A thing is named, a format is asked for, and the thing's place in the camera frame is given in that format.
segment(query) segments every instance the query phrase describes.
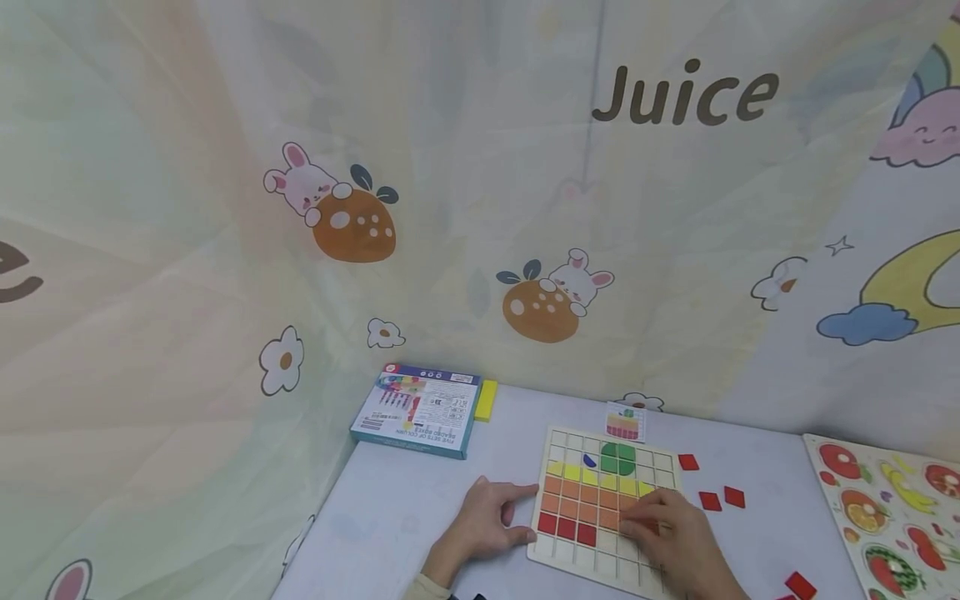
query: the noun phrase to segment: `fabric backdrop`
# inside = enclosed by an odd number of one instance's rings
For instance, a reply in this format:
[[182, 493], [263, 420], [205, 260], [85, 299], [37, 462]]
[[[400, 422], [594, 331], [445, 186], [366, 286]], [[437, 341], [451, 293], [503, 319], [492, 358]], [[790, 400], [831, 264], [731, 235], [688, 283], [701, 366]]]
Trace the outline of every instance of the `fabric backdrop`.
[[0, 598], [268, 597], [389, 361], [960, 458], [951, 4], [6, 3]]

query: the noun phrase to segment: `wooden puzzle board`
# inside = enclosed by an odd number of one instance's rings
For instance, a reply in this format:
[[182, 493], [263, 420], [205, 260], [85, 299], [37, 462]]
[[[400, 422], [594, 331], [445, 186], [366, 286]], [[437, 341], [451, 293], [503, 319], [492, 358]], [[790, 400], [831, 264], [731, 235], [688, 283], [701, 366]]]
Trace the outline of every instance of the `wooden puzzle board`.
[[658, 565], [617, 533], [619, 510], [656, 488], [679, 491], [677, 455], [624, 440], [550, 427], [527, 557], [651, 600], [673, 599]]
[[960, 598], [960, 466], [805, 435], [870, 600]]

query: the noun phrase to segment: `box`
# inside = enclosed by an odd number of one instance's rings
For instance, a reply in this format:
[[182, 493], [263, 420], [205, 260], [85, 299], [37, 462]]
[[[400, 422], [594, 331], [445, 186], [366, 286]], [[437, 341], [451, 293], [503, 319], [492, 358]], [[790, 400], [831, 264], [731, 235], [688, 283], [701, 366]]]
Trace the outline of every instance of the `box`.
[[386, 365], [350, 435], [361, 442], [464, 460], [480, 384], [477, 375]]

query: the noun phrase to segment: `white table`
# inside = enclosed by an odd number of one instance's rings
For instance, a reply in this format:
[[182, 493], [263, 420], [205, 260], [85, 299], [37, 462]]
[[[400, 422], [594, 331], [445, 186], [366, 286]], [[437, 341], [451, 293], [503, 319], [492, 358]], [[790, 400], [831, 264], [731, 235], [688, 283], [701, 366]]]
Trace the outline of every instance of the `white table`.
[[[280, 582], [274, 600], [395, 600], [420, 569], [434, 539], [481, 474], [536, 482], [547, 426], [601, 433], [606, 405], [500, 386], [489, 423], [474, 424], [468, 459], [456, 461], [377, 444], [360, 444]], [[730, 485], [747, 508], [708, 513], [736, 577], [755, 600], [781, 598], [795, 570], [820, 590], [818, 600], [863, 598], [830, 508], [799, 436], [652, 413], [647, 443], [690, 452], [699, 471], [682, 473], [684, 494]], [[530, 524], [533, 501], [516, 509]], [[524, 549], [470, 564], [454, 588], [461, 600], [636, 598], [543, 564]]]

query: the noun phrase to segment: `blue cloud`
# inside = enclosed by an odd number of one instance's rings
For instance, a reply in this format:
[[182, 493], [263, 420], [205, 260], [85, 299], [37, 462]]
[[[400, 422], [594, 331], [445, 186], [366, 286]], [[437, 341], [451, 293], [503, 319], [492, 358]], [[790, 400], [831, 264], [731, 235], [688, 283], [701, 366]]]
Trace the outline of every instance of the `blue cloud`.
[[820, 335], [843, 340], [847, 346], [863, 346], [879, 340], [893, 342], [910, 335], [917, 321], [905, 310], [890, 304], [860, 304], [847, 313], [824, 317], [817, 323]]

